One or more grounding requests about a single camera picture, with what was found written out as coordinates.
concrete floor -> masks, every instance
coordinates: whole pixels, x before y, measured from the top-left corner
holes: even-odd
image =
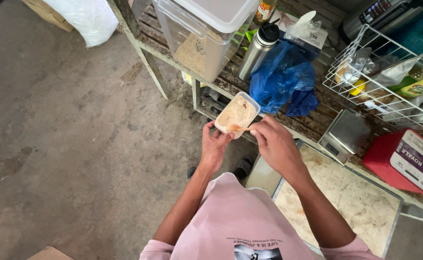
[[[139,257],[199,161],[206,122],[179,71],[161,63],[168,102],[139,62],[125,35],[86,49],[21,1],[0,5],[0,260],[47,245],[75,260]],[[233,141],[218,172],[256,154]],[[423,223],[399,223],[399,237],[423,241]],[[422,256],[415,246],[393,239],[387,258]]]

black slipper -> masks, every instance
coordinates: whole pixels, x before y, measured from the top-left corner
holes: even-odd
[[[245,179],[248,175],[250,175],[250,172],[253,167],[253,160],[246,156],[243,157],[242,160],[239,162],[237,167],[235,168],[233,174],[240,180]]]
[[[192,167],[189,170],[187,170],[187,179],[190,179],[192,177],[192,175],[194,175],[195,170],[197,169],[197,167]]]

blue plastic bag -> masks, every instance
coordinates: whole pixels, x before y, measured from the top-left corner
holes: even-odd
[[[260,104],[262,111],[275,114],[295,90],[312,90],[315,80],[314,68],[298,47],[281,42],[269,51],[252,75],[250,96]]]
[[[292,101],[287,107],[287,116],[307,116],[309,112],[316,109],[319,101],[314,94],[314,90],[299,91],[295,90],[292,95]]]

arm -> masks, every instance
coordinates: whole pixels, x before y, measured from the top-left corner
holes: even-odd
[[[351,243],[356,234],[312,180],[290,132],[270,116],[251,128],[261,156],[298,194],[319,245],[338,248]]]
[[[152,239],[174,246],[197,212],[211,177],[222,164],[227,144],[235,137],[234,133],[223,135],[219,130],[210,136],[214,124],[212,121],[203,127],[200,163]]]

digital kitchen scale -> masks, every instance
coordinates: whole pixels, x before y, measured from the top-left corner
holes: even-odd
[[[359,151],[369,136],[370,128],[357,114],[342,110],[328,127],[318,144],[339,163],[345,165],[348,159]]]

